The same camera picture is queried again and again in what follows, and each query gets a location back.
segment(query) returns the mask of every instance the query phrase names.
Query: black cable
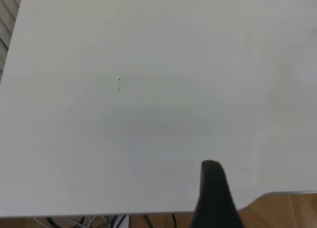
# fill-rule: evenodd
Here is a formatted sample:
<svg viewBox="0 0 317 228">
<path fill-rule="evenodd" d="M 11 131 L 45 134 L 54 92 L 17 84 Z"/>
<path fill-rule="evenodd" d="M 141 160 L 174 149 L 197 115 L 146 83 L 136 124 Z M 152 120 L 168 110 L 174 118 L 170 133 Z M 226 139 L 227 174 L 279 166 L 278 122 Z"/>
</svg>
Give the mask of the black cable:
<svg viewBox="0 0 317 228">
<path fill-rule="evenodd" d="M 113 228 L 115 220 L 117 220 L 118 216 L 113 216 L 112 221 L 111 221 L 111 225 L 110 228 Z"/>
<path fill-rule="evenodd" d="M 63 227 L 60 227 L 58 224 L 56 224 L 55 221 L 51 217 L 46 217 L 46 220 L 54 228 L 63 228 Z M 78 223 L 83 225 L 84 222 L 85 222 L 85 217 L 82 217 Z M 69 227 L 69 228 L 80 228 L 80 226 L 79 225 L 74 225 L 73 227 Z"/>
<path fill-rule="evenodd" d="M 125 217 L 126 217 L 126 215 L 124 215 L 124 216 L 120 219 L 119 223 L 117 224 L 117 226 L 116 226 L 115 228 L 119 228 L 119 227 L 120 227 L 120 225 L 121 225 L 121 223 L 123 222 L 123 220 L 124 220 Z"/>
<path fill-rule="evenodd" d="M 149 217 L 148 217 L 147 215 L 144 215 L 144 218 L 145 218 L 145 220 L 147 221 L 149 227 L 150 227 L 150 228 L 153 228 L 153 225 L 152 225 L 152 223 L 151 223 Z"/>
<path fill-rule="evenodd" d="M 177 228 L 177 221 L 176 221 L 176 217 L 174 214 L 172 214 L 173 217 L 173 221 L 174 221 L 174 228 Z"/>
</svg>

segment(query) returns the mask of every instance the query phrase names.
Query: floor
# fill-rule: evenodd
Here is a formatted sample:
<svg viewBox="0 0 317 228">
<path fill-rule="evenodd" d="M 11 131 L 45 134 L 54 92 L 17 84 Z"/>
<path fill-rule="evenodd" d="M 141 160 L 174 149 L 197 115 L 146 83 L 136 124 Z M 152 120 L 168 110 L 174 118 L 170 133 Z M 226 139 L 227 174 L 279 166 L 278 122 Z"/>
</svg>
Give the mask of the floor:
<svg viewBox="0 0 317 228">
<path fill-rule="evenodd" d="M 267 195 L 242 209 L 246 228 L 317 228 L 317 194 Z M 170 214 L 149 215 L 154 228 L 173 228 Z M 178 228 L 188 228 L 191 214 L 176 214 Z M 149 228 L 142 215 L 131 216 L 131 228 Z M 0 228 L 40 228 L 30 218 L 0 219 Z"/>
</svg>

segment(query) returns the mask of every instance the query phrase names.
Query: white tabletop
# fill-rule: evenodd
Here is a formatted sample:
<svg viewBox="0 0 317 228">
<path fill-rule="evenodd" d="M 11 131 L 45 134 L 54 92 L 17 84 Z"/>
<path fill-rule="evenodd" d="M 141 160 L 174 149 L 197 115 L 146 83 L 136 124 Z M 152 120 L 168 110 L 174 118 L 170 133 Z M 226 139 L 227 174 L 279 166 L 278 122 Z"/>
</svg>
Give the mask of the white tabletop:
<svg viewBox="0 0 317 228">
<path fill-rule="evenodd" d="M 22 0 L 0 84 L 0 216 L 237 208 L 317 190 L 317 0 Z"/>
</svg>

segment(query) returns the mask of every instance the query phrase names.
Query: black object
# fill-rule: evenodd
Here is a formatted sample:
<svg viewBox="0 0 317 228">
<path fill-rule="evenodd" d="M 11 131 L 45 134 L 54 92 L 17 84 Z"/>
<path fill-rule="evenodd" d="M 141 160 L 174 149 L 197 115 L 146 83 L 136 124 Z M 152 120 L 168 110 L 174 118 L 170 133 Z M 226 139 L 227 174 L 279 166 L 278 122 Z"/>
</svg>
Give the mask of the black object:
<svg viewBox="0 0 317 228">
<path fill-rule="evenodd" d="M 58 224 L 56 224 L 55 221 L 51 217 L 47 217 L 46 220 L 50 223 L 50 225 L 52 227 L 54 227 L 54 228 L 62 228 Z M 85 222 L 85 217 L 82 217 L 78 223 L 83 225 L 84 222 Z M 74 225 L 73 227 L 70 227 L 70 228 L 80 228 L 80 226 L 79 225 Z"/>
<path fill-rule="evenodd" d="M 190 228 L 243 228 L 225 172 L 217 161 L 203 161 L 200 196 Z"/>
</svg>

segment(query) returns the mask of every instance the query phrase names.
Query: cable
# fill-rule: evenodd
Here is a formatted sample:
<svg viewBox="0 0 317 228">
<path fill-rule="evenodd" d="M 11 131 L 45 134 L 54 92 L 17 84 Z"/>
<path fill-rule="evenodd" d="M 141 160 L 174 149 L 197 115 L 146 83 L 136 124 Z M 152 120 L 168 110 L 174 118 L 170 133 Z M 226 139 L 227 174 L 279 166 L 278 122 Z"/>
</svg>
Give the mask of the cable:
<svg viewBox="0 0 317 228">
<path fill-rule="evenodd" d="M 113 216 L 112 221 L 111 221 L 111 225 L 110 228 L 113 228 L 115 220 L 117 220 L 118 216 Z"/>
<path fill-rule="evenodd" d="M 174 214 L 172 214 L 173 217 L 173 221 L 174 221 L 174 228 L 177 228 L 177 221 L 176 221 L 176 217 Z"/>
<path fill-rule="evenodd" d="M 79 227 L 82 227 L 82 228 L 87 228 L 87 226 L 81 224 L 81 223 L 78 223 L 76 221 L 73 221 L 71 218 L 68 218 L 68 217 L 65 217 L 66 220 L 70 221 L 70 222 L 73 222 L 74 224 L 76 224 L 76 227 L 79 228 Z"/>
<path fill-rule="evenodd" d="M 151 223 L 151 221 L 150 221 L 148 215 L 144 215 L 144 218 L 145 218 L 145 220 L 147 221 L 149 227 L 150 227 L 150 228 L 153 228 L 153 225 L 152 225 L 152 223 Z"/>
<path fill-rule="evenodd" d="M 80 228 L 80 227 L 84 227 L 83 224 L 85 222 L 85 219 L 86 217 L 82 217 L 80 219 L 79 222 L 75 222 L 73 220 L 71 220 L 73 223 L 76 223 L 76 225 L 70 227 L 70 228 Z M 63 228 L 63 227 L 60 227 L 58 224 L 55 223 L 55 221 L 51 218 L 51 217 L 47 217 L 46 220 L 50 223 L 50 225 L 54 228 Z"/>
<path fill-rule="evenodd" d="M 124 215 L 124 216 L 120 219 L 119 223 L 117 224 L 117 226 L 116 226 L 115 228 L 119 228 L 119 227 L 120 227 L 120 225 L 121 225 L 121 223 L 123 222 L 123 220 L 124 220 L 125 217 L 126 217 L 126 215 Z"/>
<path fill-rule="evenodd" d="M 47 226 L 46 224 L 44 224 L 43 222 L 41 222 L 39 219 L 37 219 L 37 218 L 33 218 L 33 219 L 36 220 L 37 223 L 41 224 L 45 228 L 51 228 L 51 227 Z"/>
<path fill-rule="evenodd" d="M 89 221 L 89 223 L 88 223 L 88 225 L 87 225 L 88 228 L 90 227 L 90 224 L 94 221 L 95 218 L 97 218 L 97 217 L 93 217 L 93 218 Z"/>
<path fill-rule="evenodd" d="M 177 221 L 176 221 L 176 217 L 174 214 L 172 214 L 172 217 L 173 217 L 173 222 L 174 222 L 174 228 L 177 228 Z M 149 217 L 147 215 L 144 215 L 144 218 L 145 220 L 147 221 L 148 225 L 150 228 L 154 228 Z"/>
</svg>

